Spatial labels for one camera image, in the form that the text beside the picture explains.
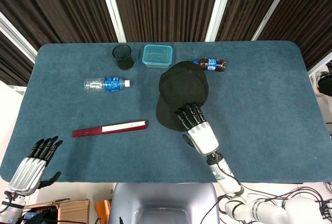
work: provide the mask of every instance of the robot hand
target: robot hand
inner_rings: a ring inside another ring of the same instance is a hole
[[[5,191],[7,197],[0,205],[0,223],[16,223],[25,206],[25,197],[36,189],[50,186],[59,178],[61,172],[56,172],[51,179],[40,181],[49,161],[63,142],[55,143],[57,139],[58,136],[39,140],[20,163],[9,183],[11,192]]]
[[[184,140],[203,156],[214,153],[218,146],[218,140],[212,131],[210,124],[205,119],[201,108],[196,103],[186,104],[175,112],[177,118],[187,130],[183,135]]]

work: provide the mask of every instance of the cardboard box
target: cardboard box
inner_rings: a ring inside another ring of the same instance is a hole
[[[55,206],[58,209],[58,220],[80,221],[89,224],[89,200],[71,202],[69,198],[59,199],[49,203],[27,205],[24,209],[47,206]]]

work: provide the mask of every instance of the bottle label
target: bottle label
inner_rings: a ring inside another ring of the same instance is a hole
[[[120,78],[109,77],[105,78],[105,91],[120,91]]]
[[[216,70],[217,59],[209,58],[209,63],[207,66],[207,70]]]

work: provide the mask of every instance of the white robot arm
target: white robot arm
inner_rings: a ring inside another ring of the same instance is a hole
[[[183,135],[184,140],[207,157],[207,164],[223,192],[234,194],[225,204],[226,213],[232,219],[256,220],[265,224],[323,223],[319,207],[308,198],[297,197],[287,200],[284,209],[267,202],[251,200],[232,174],[225,158],[216,152],[218,140],[199,106],[195,103],[186,104],[175,114],[187,130],[188,136]]]
[[[20,163],[9,183],[10,191],[5,191],[6,197],[0,205],[0,224],[16,223],[22,215],[25,197],[36,189],[50,186],[59,178],[61,172],[56,172],[51,179],[40,181],[55,151],[62,144],[62,140],[55,143],[57,139],[55,136],[39,140]]]

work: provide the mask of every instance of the soda bottle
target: soda bottle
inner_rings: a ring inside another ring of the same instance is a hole
[[[130,87],[129,80],[119,77],[93,78],[84,80],[84,89],[89,92],[120,91],[124,87]]]
[[[214,59],[214,58],[202,58],[200,60],[194,60],[195,64],[201,66],[204,70],[213,70],[222,72],[226,68],[226,61],[223,59]]]

